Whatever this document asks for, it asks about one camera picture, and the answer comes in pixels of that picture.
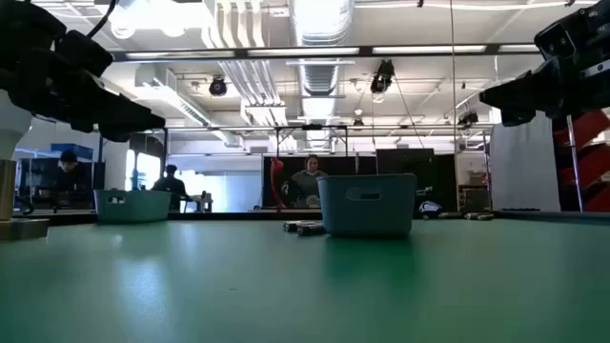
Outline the white blue round object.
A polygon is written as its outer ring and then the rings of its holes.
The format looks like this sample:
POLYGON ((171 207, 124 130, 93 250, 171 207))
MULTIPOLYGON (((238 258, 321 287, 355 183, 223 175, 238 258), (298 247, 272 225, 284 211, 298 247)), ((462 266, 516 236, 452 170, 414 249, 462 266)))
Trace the white blue round object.
POLYGON ((436 202, 425 200, 420 203, 418 212, 423 220, 435 219, 443 212, 443 208, 436 202))

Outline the overhead light bar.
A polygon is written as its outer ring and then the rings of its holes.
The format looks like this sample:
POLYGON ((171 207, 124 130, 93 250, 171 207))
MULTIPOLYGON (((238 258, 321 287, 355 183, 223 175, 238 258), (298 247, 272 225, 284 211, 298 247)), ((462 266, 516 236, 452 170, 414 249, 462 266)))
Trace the overhead light bar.
POLYGON ((329 46, 285 48, 233 48, 215 50, 113 50, 116 63, 171 63, 175 61, 452 57, 486 55, 538 55, 528 43, 490 43, 409 46, 329 46))

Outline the white bulb brass lamp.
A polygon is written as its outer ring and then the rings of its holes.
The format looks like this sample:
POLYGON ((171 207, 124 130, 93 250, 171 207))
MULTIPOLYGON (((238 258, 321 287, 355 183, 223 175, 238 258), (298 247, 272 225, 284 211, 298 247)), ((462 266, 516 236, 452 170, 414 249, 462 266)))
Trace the white bulb brass lamp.
POLYGON ((47 219, 13 218, 16 162, 12 159, 23 136, 30 130, 32 116, 12 104, 0 90, 0 242, 43 238, 47 219))

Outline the blue storage box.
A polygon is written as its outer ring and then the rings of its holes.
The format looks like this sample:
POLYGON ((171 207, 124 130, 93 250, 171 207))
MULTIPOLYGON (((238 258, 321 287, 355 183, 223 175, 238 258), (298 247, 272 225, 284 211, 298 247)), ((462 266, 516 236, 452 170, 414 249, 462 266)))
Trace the blue storage box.
POLYGON ((77 158, 93 160, 94 159, 94 149, 88 148, 85 146, 81 146, 73 143, 51 143, 50 144, 51 151, 61 152, 71 151, 75 154, 77 158))

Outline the red object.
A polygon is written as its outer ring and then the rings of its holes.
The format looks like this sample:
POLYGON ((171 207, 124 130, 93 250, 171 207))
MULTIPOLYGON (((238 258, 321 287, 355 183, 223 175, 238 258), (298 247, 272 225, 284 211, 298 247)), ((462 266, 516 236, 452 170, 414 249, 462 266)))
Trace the red object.
POLYGON ((284 207, 283 201, 280 196, 281 184, 282 184, 282 176, 283 176, 284 164, 283 162, 277 158, 271 158, 271 189, 275 201, 275 206, 278 209, 284 207))

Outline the teal plastic bin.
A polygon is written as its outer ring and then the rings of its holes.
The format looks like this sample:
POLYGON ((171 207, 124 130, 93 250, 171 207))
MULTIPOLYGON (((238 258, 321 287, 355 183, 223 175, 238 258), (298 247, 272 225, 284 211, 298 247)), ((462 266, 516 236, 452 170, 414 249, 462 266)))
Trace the teal plastic bin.
POLYGON ((172 194, 161 191, 95 190, 95 211, 101 223, 129 224, 166 220, 172 194))

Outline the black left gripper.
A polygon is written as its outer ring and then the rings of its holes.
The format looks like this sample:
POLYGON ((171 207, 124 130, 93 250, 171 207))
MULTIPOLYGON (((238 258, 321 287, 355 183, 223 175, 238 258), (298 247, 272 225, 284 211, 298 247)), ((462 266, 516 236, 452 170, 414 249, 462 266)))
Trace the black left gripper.
POLYGON ((11 103, 91 132, 127 142, 142 130, 163 129, 165 119, 122 94, 105 91, 100 77, 112 55, 89 36, 70 30, 47 48, 33 44, 0 49, 0 89, 11 103), (99 104, 98 115, 93 107, 99 104))

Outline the slate blue plastic bin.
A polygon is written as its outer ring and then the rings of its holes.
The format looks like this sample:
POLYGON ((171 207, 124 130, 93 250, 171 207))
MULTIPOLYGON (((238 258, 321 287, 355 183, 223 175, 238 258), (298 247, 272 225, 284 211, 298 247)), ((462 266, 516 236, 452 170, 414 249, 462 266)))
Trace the slate blue plastic bin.
POLYGON ((329 175, 317 179, 325 231, 340 237, 406 237, 417 177, 412 173, 329 175))

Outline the white ceiling pipes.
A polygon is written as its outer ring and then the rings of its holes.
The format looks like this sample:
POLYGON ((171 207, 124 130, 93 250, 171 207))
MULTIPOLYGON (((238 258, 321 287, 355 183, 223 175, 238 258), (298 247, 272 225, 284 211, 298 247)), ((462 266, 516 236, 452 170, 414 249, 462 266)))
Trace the white ceiling pipes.
MULTIPOLYGON (((208 49, 263 48, 262 0, 203 0, 201 39, 208 49)), ((283 126, 280 98, 267 60, 224 60, 220 68, 241 97, 241 116, 250 125, 283 126)))

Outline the black screen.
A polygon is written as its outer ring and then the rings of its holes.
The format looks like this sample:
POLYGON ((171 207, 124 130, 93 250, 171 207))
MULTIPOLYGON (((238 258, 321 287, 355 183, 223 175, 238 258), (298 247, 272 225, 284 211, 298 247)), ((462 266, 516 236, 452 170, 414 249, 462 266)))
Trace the black screen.
POLYGON ((412 173, 417 177, 414 210, 430 198, 436 183, 433 149, 376 150, 377 171, 381 174, 412 173))

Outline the green table mat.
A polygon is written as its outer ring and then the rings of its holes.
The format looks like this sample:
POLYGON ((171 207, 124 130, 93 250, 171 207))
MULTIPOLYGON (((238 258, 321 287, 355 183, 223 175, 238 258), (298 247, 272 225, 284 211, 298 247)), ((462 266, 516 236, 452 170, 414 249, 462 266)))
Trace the green table mat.
POLYGON ((54 227, 0 244, 0 343, 610 343, 610 225, 54 227))

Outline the person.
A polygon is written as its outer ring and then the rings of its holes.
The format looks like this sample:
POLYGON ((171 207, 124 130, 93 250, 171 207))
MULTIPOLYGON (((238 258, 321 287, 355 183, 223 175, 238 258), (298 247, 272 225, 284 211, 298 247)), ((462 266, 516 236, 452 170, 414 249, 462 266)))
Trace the person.
POLYGON ((153 191, 169 192, 171 196, 170 210, 180 212, 181 202, 189 201, 184 182, 175 177, 177 166, 169 164, 165 168, 165 175, 154 182, 153 191))
POLYGON ((56 210, 85 210, 92 208, 92 166, 80 162, 71 151, 61 153, 52 187, 53 207, 56 210))
POLYGON ((319 158, 310 154, 302 171, 294 173, 287 183, 290 205, 297 209, 319 209, 320 195, 317 179, 327 176, 319 166, 319 158))

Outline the black partition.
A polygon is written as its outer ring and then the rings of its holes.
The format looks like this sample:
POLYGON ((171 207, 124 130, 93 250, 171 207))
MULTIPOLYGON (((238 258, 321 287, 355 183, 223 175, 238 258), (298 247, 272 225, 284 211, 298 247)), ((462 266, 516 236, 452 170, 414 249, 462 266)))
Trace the black partition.
MULTIPOLYGON (((263 186, 262 204, 265 209, 276 208, 271 189, 271 158, 263 158, 263 186)), ((321 156, 319 158, 320 168, 327 175, 370 175, 376 174, 376 159, 373 156, 321 156)), ((280 196, 284 208, 291 207, 287 183, 289 178, 296 172, 304 169, 306 157, 304 156, 280 156, 284 164, 280 196)))

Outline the red shelving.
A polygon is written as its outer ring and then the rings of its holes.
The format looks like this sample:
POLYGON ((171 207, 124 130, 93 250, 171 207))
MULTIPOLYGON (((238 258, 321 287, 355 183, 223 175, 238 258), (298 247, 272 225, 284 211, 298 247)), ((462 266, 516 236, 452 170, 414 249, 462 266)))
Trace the red shelving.
POLYGON ((610 212, 610 117, 602 110, 575 115, 572 128, 579 181, 567 122, 552 123, 560 210, 610 212))

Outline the silver air duct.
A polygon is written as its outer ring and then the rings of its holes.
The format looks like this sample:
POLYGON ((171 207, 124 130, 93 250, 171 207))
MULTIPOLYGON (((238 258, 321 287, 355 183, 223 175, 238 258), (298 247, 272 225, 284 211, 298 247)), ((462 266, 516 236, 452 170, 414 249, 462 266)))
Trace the silver air duct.
MULTIPOLYGON (((355 0, 290 0, 295 44, 299 47, 342 46, 349 35, 355 0)), ((301 111, 309 125, 327 125, 336 109, 339 65, 301 59, 298 67, 301 111)))

